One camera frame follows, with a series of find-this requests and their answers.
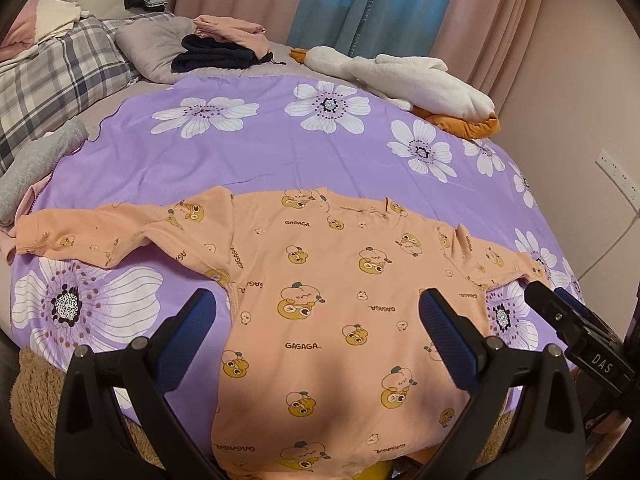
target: blue curtain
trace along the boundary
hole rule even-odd
[[[428,56],[449,0],[301,0],[287,43],[348,56]]]

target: white cloth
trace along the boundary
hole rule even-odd
[[[40,0],[36,10],[35,44],[62,38],[80,20],[82,9],[75,2]]]
[[[486,121],[495,110],[488,95],[448,74],[447,65],[434,57],[380,54],[376,59],[351,59],[331,47],[316,46],[306,53],[305,65],[325,75],[358,81],[402,109],[409,102],[432,114],[470,123]]]
[[[23,50],[20,54],[18,54],[13,59],[7,59],[6,61],[3,61],[2,63],[0,63],[0,75],[2,75],[5,72],[8,72],[21,61],[35,57],[37,53],[38,53],[38,46],[33,45],[31,48],[28,48],[27,50]]]

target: electrical outlet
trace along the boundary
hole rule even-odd
[[[640,211],[640,187],[629,177],[620,165],[613,159],[606,150],[602,149],[596,164],[602,168],[618,189],[629,200],[636,212]]]

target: metal screw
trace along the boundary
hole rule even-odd
[[[134,350],[142,350],[146,348],[146,345],[148,344],[149,344],[149,339],[147,339],[144,336],[139,336],[131,342],[131,348],[133,348]]]
[[[489,336],[486,339],[486,343],[489,348],[492,348],[494,350],[499,350],[504,346],[504,342],[502,341],[502,339],[496,337],[495,335]]]
[[[562,349],[558,345],[554,345],[553,343],[546,347],[546,351],[549,352],[553,357],[560,357],[562,355]]]
[[[78,348],[74,350],[74,355],[76,357],[82,358],[89,353],[89,347],[87,345],[80,345]]]

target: purple floral sheet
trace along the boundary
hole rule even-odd
[[[554,286],[582,300],[577,280],[510,157],[490,140],[466,142],[371,94],[295,76],[190,76],[129,98],[100,136],[64,157],[34,210],[112,202],[166,205],[213,186],[234,193],[327,186],[392,197],[427,218],[539,261]],[[224,292],[149,246],[117,268],[18,256],[12,272],[14,339],[66,369],[75,346],[107,351],[150,335],[198,287],[218,299],[216,321],[169,404],[210,452],[220,356],[230,328]],[[493,332],[514,348],[558,343],[524,301],[522,284],[489,291]],[[126,392],[117,392],[135,420]],[[509,407],[517,402],[513,390]]]

